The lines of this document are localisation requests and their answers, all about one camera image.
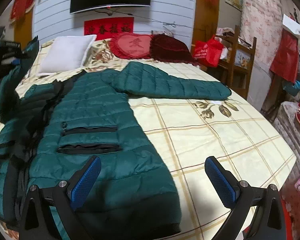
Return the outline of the dark green puffer jacket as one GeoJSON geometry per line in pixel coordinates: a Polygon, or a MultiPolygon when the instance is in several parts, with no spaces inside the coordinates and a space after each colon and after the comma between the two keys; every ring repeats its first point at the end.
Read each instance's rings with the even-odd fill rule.
{"type": "Polygon", "coordinates": [[[217,81],[171,76],[132,61],[123,70],[81,71],[64,80],[16,91],[39,52],[0,79],[0,220],[18,229],[31,185],[53,187],[96,155],[101,172],[83,200],[71,198],[91,235],[157,239],[180,232],[181,208],[173,178],[138,124],[128,97],[226,100],[217,81]]]}

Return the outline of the red chinese knot hanging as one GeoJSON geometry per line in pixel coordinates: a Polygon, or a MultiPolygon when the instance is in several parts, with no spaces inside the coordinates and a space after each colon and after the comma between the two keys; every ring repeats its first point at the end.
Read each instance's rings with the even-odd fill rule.
{"type": "Polygon", "coordinates": [[[32,10],[35,0],[14,0],[10,13],[10,23],[24,17],[24,15],[32,10]]]}

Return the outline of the white pillow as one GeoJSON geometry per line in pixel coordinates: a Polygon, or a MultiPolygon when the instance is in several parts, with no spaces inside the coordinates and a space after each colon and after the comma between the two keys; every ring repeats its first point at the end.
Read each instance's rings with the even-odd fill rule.
{"type": "Polygon", "coordinates": [[[40,64],[37,76],[67,72],[80,68],[97,35],[57,37],[40,64]]]}

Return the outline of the red calligraphy banner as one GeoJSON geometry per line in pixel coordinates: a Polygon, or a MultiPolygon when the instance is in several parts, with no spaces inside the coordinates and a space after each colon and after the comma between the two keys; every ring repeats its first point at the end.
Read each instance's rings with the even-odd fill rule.
{"type": "Polygon", "coordinates": [[[96,35],[96,40],[112,38],[120,33],[132,33],[133,17],[111,17],[84,22],[84,35],[96,35]]]}

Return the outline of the red heart-shaped cushion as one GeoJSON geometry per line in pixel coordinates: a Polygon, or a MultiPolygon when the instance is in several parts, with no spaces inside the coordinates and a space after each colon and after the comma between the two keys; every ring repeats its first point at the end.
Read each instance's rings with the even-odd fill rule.
{"type": "Polygon", "coordinates": [[[110,40],[110,51],[121,59],[149,59],[152,37],[152,35],[119,33],[110,40]]]}

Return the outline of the floral plaid bed sheet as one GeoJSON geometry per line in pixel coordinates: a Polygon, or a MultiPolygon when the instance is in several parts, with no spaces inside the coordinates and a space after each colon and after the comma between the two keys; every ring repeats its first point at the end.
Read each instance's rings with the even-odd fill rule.
{"type": "MultiPolygon", "coordinates": [[[[37,76],[54,40],[39,45],[38,55],[16,88],[23,97],[32,85],[64,81],[81,71],[121,71],[132,62],[114,57],[109,41],[96,41],[84,67],[37,76]]],[[[217,81],[186,63],[136,60],[182,79],[217,81]]],[[[143,132],[167,166],[178,191],[180,232],[164,239],[211,239],[226,220],[224,207],[205,172],[205,161],[214,156],[238,180],[254,187],[281,188],[296,157],[276,129],[248,102],[231,90],[226,100],[128,97],[143,132]]]]}

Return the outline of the wooden shelf rack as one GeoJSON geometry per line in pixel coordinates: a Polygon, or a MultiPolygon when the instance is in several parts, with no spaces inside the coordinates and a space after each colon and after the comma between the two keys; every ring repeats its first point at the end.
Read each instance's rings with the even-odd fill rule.
{"type": "Polygon", "coordinates": [[[248,98],[251,74],[253,70],[257,38],[252,43],[240,37],[240,28],[235,26],[233,34],[219,37],[228,49],[227,56],[219,61],[221,82],[230,87],[242,98],[248,98]]]}

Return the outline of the dark red velvet cushion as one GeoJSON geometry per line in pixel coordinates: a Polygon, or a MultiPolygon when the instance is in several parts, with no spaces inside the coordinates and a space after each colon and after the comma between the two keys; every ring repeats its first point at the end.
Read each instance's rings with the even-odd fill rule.
{"type": "Polygon", "coordinates": [[[152,37],[149,55],[154,60],[160,62],[198,65],[185,43],[164,34],[158,34],[152,37]]]}

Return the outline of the red hanging cloth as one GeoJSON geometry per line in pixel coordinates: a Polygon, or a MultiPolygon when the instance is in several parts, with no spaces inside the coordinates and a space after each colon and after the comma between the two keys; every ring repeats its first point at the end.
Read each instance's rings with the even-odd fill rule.
{"type": "Polygon", "coordinates": [[[298,39],[286,29],[282,36],[277,53],[270,70],[284,80],[295,83],[299,63],[298,39]]]}

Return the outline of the red shopping bag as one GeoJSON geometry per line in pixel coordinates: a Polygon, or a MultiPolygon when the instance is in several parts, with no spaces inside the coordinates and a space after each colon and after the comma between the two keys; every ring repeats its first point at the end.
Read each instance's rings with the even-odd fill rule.
{"type": "Polygon", "coordinates": [[[193,58],[206,67],[216,68],[223,50],[223,44],[213,35],[208,41],[196,41],[193,58]]]}

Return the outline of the floral pink curtain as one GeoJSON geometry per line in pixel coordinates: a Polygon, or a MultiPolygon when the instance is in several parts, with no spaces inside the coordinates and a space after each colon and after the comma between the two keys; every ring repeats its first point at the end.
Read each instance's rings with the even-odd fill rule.
{"type": "Polygon", "coordinates": [[[241,36],[247,42],[257,38],[255,60],[268,70],[282,36],[282,11],[278,0],[243,0],[241,36]]]}

